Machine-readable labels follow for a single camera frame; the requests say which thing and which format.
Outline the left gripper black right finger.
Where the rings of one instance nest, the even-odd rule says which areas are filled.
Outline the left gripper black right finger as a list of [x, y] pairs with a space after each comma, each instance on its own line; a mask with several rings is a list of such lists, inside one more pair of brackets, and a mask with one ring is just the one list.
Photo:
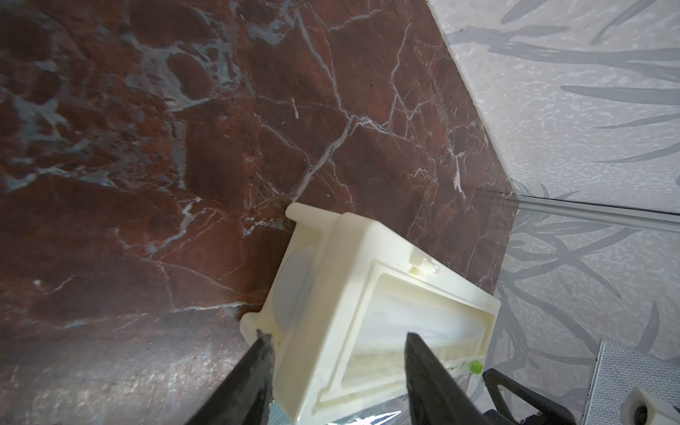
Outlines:
[[412, 424], [490, 424], [418, 334], [407, 334], [404, 355]]

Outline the white plastic wrap dispenser box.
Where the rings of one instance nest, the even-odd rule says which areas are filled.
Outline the white plastic wrap dispenser box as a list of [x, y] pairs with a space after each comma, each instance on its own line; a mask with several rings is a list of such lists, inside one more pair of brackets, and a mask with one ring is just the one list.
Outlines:
[[274, 400], [292, 424], [332, 423], [407, 391], [407, 336], [446, 371], [485, 360], [499, 300], [379, 221], [294, 203], [295, 228], [249, 344], [274, 345]]

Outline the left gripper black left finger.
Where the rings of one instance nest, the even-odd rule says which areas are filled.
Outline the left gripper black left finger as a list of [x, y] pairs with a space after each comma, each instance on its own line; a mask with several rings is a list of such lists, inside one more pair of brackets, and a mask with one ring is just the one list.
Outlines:
[[258, 330], [253, 345], [186, 424], [268, 424], [273, 379], [273, 338]]

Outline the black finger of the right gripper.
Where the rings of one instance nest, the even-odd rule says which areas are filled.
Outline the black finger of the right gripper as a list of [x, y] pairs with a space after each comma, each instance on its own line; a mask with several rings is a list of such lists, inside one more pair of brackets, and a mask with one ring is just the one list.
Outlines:
[[[496, 411], [496, 414], [488, 411], [484, 415], [492, 419], [494, 424], [576, 424], [575, 416], [566, 407], [524, 387], [497, 369], [487, 369], [482, 377]], [[503, 390], [520, 398], [537, 412], [517, 421], [506, 403]]]

